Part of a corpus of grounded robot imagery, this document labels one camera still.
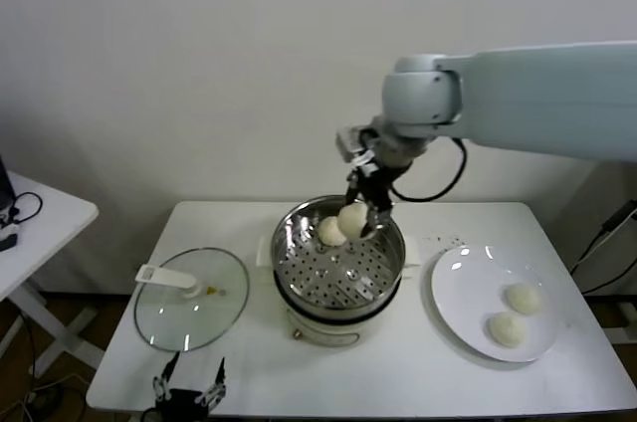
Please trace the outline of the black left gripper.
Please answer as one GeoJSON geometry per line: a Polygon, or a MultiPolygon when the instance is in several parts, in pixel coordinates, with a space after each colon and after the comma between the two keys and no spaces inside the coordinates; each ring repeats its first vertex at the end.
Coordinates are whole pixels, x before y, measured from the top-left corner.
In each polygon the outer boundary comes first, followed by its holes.
{"type": "Polygon", "coordinates": [[[152,387],[155,395],[153,407],[143,412],[143,420],[150,421],[155,417],[158,421],[207,421],[208,408],[216,408],[225,398],[226,370],[225,358],[222,358],[215,376],[215,380],[203,392],[186,389],[171,389],[169,380],[178,362],[180,352],[177,351],[165,364],[159,376],[152,379],[152,387]]]}

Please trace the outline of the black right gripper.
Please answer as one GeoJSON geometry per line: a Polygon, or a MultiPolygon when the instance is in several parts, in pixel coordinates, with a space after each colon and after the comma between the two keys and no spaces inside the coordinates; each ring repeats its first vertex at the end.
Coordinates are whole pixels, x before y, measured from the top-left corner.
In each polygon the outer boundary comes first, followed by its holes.
{"type": "Polygon", "coordinates": [[[345,205],[351,205],[359,198],[368,207],[360,238],[368,240],[384,230],[391,222],[393,203],[389,196],[395,180],[407,171],[407,167],[379,166],[371,172],[355,167],[347,176],[345,205]]]}

